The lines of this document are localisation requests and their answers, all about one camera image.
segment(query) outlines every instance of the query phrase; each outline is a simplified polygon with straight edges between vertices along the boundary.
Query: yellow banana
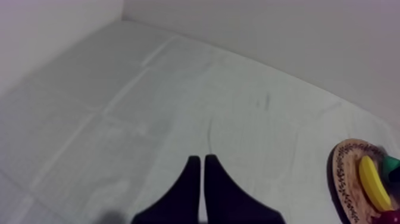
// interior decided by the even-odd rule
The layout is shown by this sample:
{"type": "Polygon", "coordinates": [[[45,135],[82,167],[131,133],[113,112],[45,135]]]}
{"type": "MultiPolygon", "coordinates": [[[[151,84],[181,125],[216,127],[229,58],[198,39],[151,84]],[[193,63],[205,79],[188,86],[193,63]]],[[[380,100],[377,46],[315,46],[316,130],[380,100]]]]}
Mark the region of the yellow banana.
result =
{"type": "Polygon", "coordinates": [[[362,187],[378,211],[393,210],[388,193],[379,178],[378,171],[372,159],[365,155],[360,161],[358,168],[362,187]]]}

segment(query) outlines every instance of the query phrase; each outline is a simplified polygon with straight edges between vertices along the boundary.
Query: white wall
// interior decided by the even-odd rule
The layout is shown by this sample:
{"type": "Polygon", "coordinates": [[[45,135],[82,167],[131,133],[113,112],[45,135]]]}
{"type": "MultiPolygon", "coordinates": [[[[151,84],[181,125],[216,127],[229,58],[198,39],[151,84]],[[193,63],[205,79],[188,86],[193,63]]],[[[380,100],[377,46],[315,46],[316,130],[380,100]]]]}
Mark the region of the white wall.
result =
{"type": "Polygon", "coordinates": [[[119,20],[123,0],[1,0],[0,95],[60,52],[119,20]]]}
{"type": "Polygon", "coordinates": [[[294,75],[400,127],[396,0],[126,0],[165,27],[294,75]]]}

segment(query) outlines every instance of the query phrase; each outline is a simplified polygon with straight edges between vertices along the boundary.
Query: green toy piece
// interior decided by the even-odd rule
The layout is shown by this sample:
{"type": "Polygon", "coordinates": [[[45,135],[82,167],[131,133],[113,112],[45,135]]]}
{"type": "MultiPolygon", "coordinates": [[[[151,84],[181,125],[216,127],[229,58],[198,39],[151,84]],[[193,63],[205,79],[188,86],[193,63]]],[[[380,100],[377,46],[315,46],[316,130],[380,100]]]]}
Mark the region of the green toy piece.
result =
{"type": "Polygon", "coordinates": [[[389,173],[400,167],[400,160],[386,155],[382,161],[382,178],[387,184],[393,184],[389,180],[389,173]]]}

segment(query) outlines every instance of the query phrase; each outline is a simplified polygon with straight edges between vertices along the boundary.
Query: floor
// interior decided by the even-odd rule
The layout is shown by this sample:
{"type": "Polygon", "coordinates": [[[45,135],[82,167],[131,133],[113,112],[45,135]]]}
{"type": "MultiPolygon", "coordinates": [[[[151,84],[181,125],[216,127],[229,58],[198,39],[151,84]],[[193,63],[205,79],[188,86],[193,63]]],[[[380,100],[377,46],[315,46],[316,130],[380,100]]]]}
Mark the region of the floor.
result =
{"type": "Polygon", "coordinates": [[[209,153],[287,223],[339,223],[331,149],[361,138],[400,156],[399,137],[284,72],[118,22],[0,99],[0,223],[128,223],[209,153]]]}

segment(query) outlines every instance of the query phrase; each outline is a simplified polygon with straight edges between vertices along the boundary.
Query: wooden board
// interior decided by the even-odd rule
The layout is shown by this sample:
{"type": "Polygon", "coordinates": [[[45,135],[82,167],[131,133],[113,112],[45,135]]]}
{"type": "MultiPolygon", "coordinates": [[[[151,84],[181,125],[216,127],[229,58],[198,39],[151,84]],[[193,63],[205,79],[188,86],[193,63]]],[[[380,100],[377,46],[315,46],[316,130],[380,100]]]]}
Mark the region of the wooden board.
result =
{"type": "MultiPolygon", "coordinates": [[[[365,194],[358,176],[358,164],[364,155],[369,155],[379,169],[378,164],[382,161],[385,152],[359,139],[344,140],[333,149],[333,184],[339,203],[351,224],[372,223],[372,216],[380,216],[365,194]]],[[[398,201],[390,194],[390,191],[388,193],[392,199],[393,208],[398,209],[398,201]]]]}

